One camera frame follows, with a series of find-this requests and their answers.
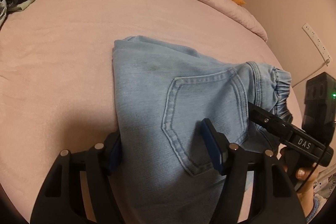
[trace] jeans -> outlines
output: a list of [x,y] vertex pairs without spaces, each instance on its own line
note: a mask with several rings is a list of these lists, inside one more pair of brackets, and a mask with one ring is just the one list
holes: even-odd
[[[290,121],[291,76],[271,65],[227,64],[147,37],[115,41],[115,103],[127,201],[144,224],[206,224],[224,176],[213,169],[199,123],[209,118],[244,149],[278,150],[248,120],[247,102]],[[253,174],[248,173],[246,187]]]

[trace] electrical outlet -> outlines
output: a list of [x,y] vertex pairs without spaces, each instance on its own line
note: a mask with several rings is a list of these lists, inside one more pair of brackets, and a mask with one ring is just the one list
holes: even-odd
[[329,59],[329,63],[331,61],[333,61],[333,59],[332,59],[331,55],[329,54],[328,50],[326,49],[325,45],[322,43],[321,39],[316,34],[316,32],[312,29],[312,27],[308,23],[306,23],[302,26],[302,29],[306,32],[306,34],[313,41],[317,50],[322,55],[324,61],[327,61],[328,59]]

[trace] bed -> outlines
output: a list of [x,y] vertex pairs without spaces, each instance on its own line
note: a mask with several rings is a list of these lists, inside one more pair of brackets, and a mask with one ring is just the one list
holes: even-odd
[[[117,130],[112,49],[131,35],[281,68],[263,27],[231,0],[36,0],[10,14],[0,30],[0,181],[27,220],[58,153]],[[287,103],[300,126],[293,91]],[[136,223],[113,190],[126,222]]]

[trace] power cord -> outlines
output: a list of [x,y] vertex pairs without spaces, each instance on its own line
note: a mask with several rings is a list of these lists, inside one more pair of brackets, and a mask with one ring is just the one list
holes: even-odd
[[311,74],[309,74],[306,78],[303,78],[301,81],[297,82],[295,85],[293,85],[292,87],[296,87],[298,84],[302,83],[303,81],[305,81],[307,78],[311,77],[314,73],[318,72],[320,69],[322,69],[325,65],[330,63],[330,59],[327,59],[317,70],[315,70],[314,72],[312,72]]

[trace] black handle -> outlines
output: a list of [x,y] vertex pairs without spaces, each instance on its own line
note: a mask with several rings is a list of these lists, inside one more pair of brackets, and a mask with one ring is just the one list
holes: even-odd
[[297,191],[304,181],[296,178],[296,172],[299,168],[311,168],[314,162],[297,151],[287,148],[284,155],[280,158],[280,161],[286,164],[288,167],[287,174]]

